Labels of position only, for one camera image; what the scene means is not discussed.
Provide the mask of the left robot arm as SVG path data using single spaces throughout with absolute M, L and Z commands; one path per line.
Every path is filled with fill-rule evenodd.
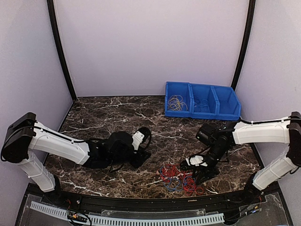
M 134 134 L 113 132 L 107 139 L 80 140 L 49 129 L 36 120 L 36 114 L 28 112 L 12 123 L 0 152 L 3 162 L 17 164 L 56 205 L 66 202 L 66 194 L 60 190 L 59 179 L 51 174 L 36 157 L 40 150 L 68 159 L 89 169 L 105 169 L 113 165 L 129 163 L 135 169 L 151 156 L 147 151 L 151 143 L 151 131 L 139 128 Z

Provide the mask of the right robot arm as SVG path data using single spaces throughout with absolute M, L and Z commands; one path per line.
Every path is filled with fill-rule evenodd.
M 299 112 L 270 121 L 231 121 L 221 129 L 204 124 L 198 131 L 197 139 L 206 144 L 207 153 L 194 154 L 181 164 L 183 170 L 192 171 L 196 184 L 214 178 L 218 174 L 217 163 L 235 145 L 267 142 L 288 144 L 288 151 L 250 176 L 237 201 L 244 204 L 252 203 L 270 184 L 287 173 L 295 173 L 301 167 Z

